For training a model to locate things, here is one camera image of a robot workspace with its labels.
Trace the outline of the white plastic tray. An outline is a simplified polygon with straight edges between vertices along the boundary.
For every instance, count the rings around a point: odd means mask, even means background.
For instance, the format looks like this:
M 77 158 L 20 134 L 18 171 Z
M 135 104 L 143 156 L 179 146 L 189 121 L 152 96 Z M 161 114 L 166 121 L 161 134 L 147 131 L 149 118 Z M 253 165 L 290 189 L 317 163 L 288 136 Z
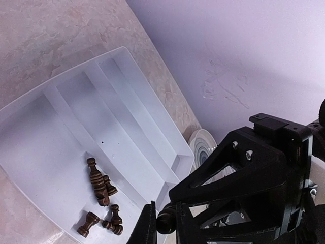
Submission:
M 124 231 L 96 225 L 77 233 L 88 212 L 109 218 L 90 183 L 88 158 L 109 176 Z M 145 204 L 157 210 L 189 175 L 194 155 L 130 52 L 119 47 L 35 87 L 1 109 L 1 166 L 46 217 L 80 243 L 126 243 Z

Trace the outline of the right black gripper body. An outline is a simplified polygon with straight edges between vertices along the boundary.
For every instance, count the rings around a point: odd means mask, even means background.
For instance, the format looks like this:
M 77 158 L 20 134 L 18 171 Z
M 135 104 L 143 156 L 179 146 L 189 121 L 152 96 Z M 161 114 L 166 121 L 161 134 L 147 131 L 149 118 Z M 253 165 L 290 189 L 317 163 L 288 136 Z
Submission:
M 310 179 L 311 157 L 324 160 L 324 114 L 307 126 L 263 113 L 249 120 L 255 132 L 276 139 L 274 145 L 285 153 L 289 167 L 285 192 L 291 203 L 281 233 L 272 242 L 324 243 L 324 204 L 316 205 L 313 200 L 320 185 Z

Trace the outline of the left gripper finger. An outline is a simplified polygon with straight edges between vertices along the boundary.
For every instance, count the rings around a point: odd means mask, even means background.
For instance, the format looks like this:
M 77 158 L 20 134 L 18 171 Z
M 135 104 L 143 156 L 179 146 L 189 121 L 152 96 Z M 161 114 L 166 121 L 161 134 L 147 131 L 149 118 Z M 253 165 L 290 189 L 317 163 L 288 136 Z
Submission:
M 144 205 L 127 244 L 157 244 L 155 202 Z

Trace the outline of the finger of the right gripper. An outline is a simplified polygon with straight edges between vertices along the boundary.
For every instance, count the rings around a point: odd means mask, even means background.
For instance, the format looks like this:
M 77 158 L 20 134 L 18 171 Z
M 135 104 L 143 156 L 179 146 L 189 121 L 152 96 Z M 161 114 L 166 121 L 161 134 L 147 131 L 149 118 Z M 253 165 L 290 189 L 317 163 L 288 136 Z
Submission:
M 285 154 L 249 127 L 229 132 L 208 159 L 169 192 L 172 205 L 239 200 L 286 182 Z
M 176 203 L 177 243 L 266 243 L 286 227 L 285 201 L 218 202 L 196 216 L 188 204 Z

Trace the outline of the dark chess piece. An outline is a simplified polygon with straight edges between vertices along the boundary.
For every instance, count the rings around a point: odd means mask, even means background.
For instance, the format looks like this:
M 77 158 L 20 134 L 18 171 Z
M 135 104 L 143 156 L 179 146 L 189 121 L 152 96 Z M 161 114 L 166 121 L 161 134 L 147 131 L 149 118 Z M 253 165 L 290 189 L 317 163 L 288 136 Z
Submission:
M 163 235 L 171 234 L 176 230 L 176 224 L 176 209 L 171 204 L 167 204 L 157 216 L 157 231 Z

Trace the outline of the pile of dark chess pieces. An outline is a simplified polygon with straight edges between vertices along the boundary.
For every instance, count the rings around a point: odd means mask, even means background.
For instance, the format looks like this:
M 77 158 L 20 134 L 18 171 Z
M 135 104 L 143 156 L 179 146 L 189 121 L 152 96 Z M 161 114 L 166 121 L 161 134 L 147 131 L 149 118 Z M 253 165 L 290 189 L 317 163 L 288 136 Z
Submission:
M 98 204 L 103 207 L 109 206 L 109 197 L 118 192 L 117 188 L 111 185 L 108 175 L 102 175 L 102 173 L 97 169 L 95 158 L 88 158 L 86 162 L 90 169 L 89 179 Z M 112 231 L 115 235 L 121 235 L 123 233 L 123 220 L 118 213 L 119 205 L 111 205 L 110 210 L 112 211 L 111 220 L 103 220 L 102 227 Z M 77 229 L 77 232 L 86 238 L 89 235 L 90 228 L 95 224 L 98 224 L 100 220 L 101 219 L 96 214 L 93 212 L 88 212 L 85 223 Z

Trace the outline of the grey spiral coaster plate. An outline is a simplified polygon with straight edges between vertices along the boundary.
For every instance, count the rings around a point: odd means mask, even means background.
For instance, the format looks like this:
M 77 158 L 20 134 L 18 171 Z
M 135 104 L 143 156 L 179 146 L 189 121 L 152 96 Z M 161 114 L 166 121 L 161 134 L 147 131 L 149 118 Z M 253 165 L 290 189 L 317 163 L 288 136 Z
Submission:
M 193 173 L 213 153 L 217 148 L 217 143 L 207 130 L 199 129 L 192 133 L 188 144 L 194 154 L 194 163 L 191 169 L 191 173 Z

